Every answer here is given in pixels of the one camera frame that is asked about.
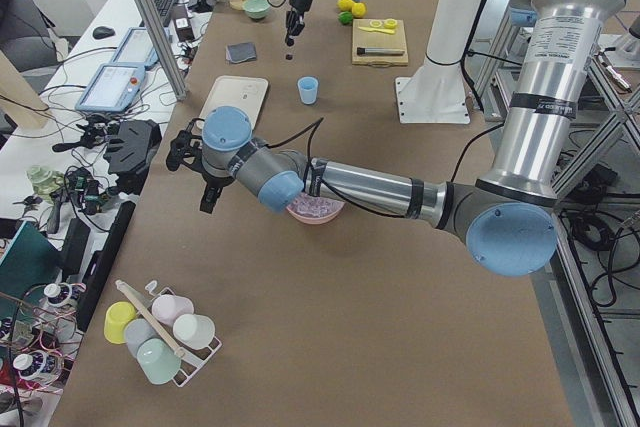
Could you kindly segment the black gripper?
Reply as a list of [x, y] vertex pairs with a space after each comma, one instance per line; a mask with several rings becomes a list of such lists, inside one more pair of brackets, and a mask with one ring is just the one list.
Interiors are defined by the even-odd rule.
[[223, 189], [234, 182], [234, 178], [229, 174], [211, 174], [203, 172], [205, 189], [200, 200], [199, 210], [204, 213], [212, 213], [214, 205], [217, 203]]
[[304, 15], [310, 11], [313, 0], [289, 0], [290, 11], [286, 13], [286, 36], [299, 36], [305, 28]]

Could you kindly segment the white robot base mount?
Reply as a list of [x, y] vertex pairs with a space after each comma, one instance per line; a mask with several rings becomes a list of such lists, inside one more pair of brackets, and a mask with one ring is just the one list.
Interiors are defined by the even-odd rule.
[[396, 100], [403, 124], [470, 122], [462, 60], [481, 0], [438, 0], [422, 66], [398, 77]]

